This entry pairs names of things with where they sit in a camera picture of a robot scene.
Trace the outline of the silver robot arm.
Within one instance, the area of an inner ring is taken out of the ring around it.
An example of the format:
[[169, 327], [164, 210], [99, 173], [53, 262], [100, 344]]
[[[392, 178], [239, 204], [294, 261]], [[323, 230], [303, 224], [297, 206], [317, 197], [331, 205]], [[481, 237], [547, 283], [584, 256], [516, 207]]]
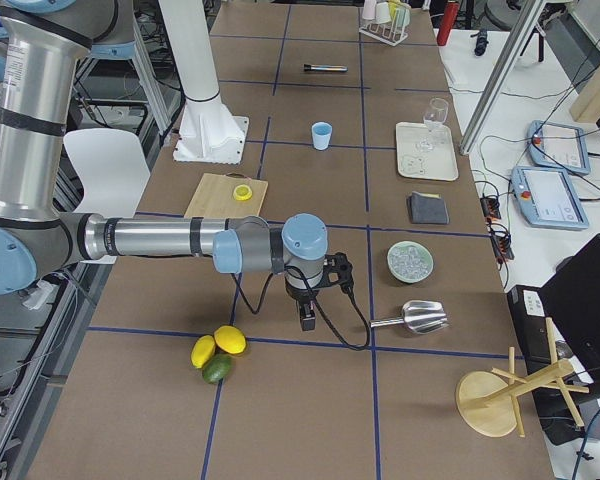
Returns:
[[311, 214], [280, 228], [256, 216], [172, 221], [60, 213], [54, 187], [76, 65], [94, 47], [132, 51], [129, 1], [3, 1], [8, 34], [0, 104], [0, 295], [105, 256], [209, 257], [221, 273], [285, 278], [303, 330], [326, 281], [327, 230]]

